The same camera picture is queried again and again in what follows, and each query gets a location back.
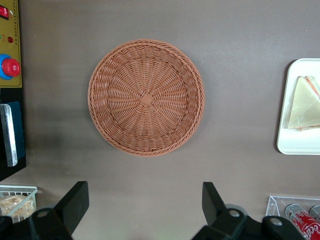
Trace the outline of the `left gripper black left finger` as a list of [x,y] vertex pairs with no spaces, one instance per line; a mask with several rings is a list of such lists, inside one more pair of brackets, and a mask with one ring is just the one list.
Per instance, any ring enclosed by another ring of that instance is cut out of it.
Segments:
[[29,217],[32,236],[71,236],[89,208],[87,181],[78,181],[53,207],[37,210]]

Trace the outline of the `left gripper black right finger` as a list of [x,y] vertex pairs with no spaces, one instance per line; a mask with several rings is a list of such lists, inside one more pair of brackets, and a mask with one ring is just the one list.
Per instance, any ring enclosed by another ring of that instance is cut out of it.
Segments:
[[241,234],[245,228],[245,211],[225,204],[212,182],[202,184],[202,211],[207,225],[219,234]]

